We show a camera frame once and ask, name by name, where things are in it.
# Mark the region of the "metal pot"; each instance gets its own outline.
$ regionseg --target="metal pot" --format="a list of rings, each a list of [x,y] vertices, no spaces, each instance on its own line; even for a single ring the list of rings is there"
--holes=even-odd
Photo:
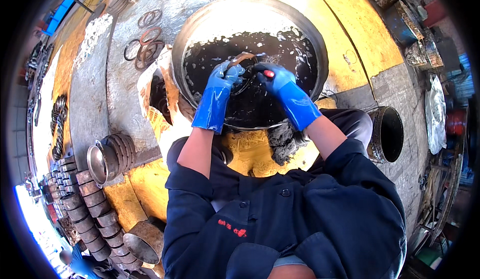
[[[93,180],[100,185],[113,180],[119,173],[119,161],[115,151],[95,140],[87,151],[87,164]]]

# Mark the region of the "jacket button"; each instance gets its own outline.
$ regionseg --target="jacket button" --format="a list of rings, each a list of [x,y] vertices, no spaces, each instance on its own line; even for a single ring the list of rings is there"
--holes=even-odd
[[[290,191],[289,191],[288,188],[285,188],[285,189],[282,191],[282,196],[284,196],[284,197],[290,196]]]

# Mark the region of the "blue rubber glove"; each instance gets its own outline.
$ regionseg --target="blue rubber glove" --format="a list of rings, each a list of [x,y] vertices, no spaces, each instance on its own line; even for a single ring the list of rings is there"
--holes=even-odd
[[[242,77],[239,76],[245,72],[245,69],[237,64],[229,68],[224,77],[229,63],[230,61],[225,61],[215,66],[208,77],[207,86],[191,123],[192,127],[213,130],[217,134],[222,132],[230,91],[234,83],[242,82]]]
[[[322,115],[310,97],[297,85],[295,75],[283,66],[261,62],[256,63],[253,69],[258,72],[257,78],[266,90],[280,101],[295,129],[302,131]],[[274,72],[273,78],[265,76],[265,70]]]

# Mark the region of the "black bucket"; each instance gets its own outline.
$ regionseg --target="black bucket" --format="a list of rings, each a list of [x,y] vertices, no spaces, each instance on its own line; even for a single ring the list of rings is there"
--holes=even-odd
[[[367,153],[374,162],[395,162],[403,148],[403,124],[400,115],[391,106],[379,107],[368,113],[373,132]]]

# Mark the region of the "plastic bag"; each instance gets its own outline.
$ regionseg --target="plastic bag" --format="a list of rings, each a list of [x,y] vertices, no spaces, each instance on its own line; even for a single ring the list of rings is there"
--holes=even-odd
[[[425,118],[427,120],[428,148],[432,154],[437,154],[447,147],[445,119],[447,106],[444,91],[437,75],[430,75],[431,89],[425,95]]]

